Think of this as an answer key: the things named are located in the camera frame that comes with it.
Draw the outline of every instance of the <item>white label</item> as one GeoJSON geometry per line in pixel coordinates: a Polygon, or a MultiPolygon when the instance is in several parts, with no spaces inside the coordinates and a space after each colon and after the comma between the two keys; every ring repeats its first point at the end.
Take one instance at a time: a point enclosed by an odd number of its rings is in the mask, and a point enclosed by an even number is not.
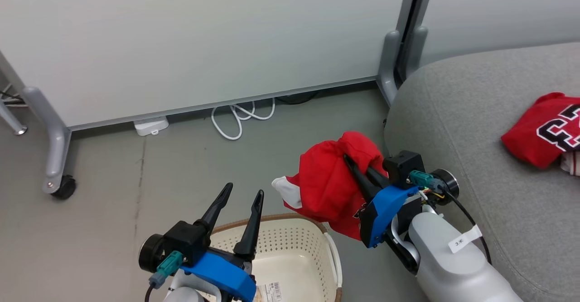
{"type": "Polygon", "coordinates": [[[451,248],[451,252],[456,253],[464,246],[468,245],[471,241],[479,238],[481,236],[481,231],[477,225],[473,226],[472,229],[468,230],[467,232],[461,234],[458,238],[449,242],[449,248],[451,248]]]}
{"type": "Polygon", "coordinates": [[[284,302],[280,282],[257,286],[253,302],[284,302]]]}

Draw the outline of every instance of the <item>metal stand leg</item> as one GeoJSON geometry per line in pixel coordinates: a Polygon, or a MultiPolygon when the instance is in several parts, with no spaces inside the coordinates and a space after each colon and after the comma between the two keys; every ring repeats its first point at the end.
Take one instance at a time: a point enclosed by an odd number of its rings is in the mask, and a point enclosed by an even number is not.
{"type": "Polygon", "coordinates": [[[0,117],[3,118],[6,123],[14,130],[15,135],[23,135],[26,133],[28,129],[26,126],[23,126],[17,118],[8,110],[8,107],[4,105],[3,102],[0,102],[0,117]]]}
{"type": "Polygon", "coordinates": [[[389,104],[393,103],[397,95],[397,85],[394,79],[395,62],[397,61],[398,47],[400,44],[400,35],[398,31],[391,31],[385,36],[383,44],[383,54],[381,55],[381,64],[379,64],[379,77],[377,84],[383,97],[389,104]]]}
{"type": "Polygon", "coordinates": [[[417,29],[414,29],[410,35],[410,39],[407,44],[406,56],[403,59],[405,79],[407,79],[419,68],[421,54],[423,54],[423,46],[425,46],[428,32],[429,30],[427,27],[418,27],[417,29]]]}
{"type": "Polygon", "coordinates": [[[64,122],[38,88],[26,87],[22,95],[29,108],[46,126],[49,151],[46,160],[46,180],[42,185],[42,191],[55,193],[61,186],[71,131],[64,125],[64,122]]]}

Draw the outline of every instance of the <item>gray sofa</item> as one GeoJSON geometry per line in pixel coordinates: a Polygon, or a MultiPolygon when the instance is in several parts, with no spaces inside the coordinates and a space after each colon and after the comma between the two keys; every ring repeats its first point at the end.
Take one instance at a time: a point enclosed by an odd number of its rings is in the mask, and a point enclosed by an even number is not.
{"type": "MultiPolygon", "coordinates": [[[[580,96],[580,44],[499,50],[441,60],[401,86],[385,126],[391,153],[444,168],[479,224],[493,266],[524,301],[580,301],[580,178],[516,160],[500,136],[539,96],[580,96]]],[[[441,207],[460,230],[454,205],[441,207]]]]}

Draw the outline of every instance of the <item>black wheel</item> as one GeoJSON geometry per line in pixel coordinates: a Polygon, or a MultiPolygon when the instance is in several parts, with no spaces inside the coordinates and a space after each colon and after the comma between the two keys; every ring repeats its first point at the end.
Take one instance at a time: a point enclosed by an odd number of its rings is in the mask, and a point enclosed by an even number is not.
{"type": "Polygon", "coordinates": [[[56,197],[56,199],[66,200],[71,197],[76,188],[76,180],[70,175],[65,175],[62,180],[60,180],[60,188],[58,188],[56,192],[50,193],[50,195],[56,197]]]}

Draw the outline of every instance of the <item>barcode label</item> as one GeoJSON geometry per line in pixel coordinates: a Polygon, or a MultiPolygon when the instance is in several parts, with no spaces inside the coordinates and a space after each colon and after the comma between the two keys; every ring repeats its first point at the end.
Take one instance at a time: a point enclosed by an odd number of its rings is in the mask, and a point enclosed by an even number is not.
{"type": "Polygon", "coordinates": [[[257,286],[256,296],[253,302],[284,302],[280,282],[257,286]]]}

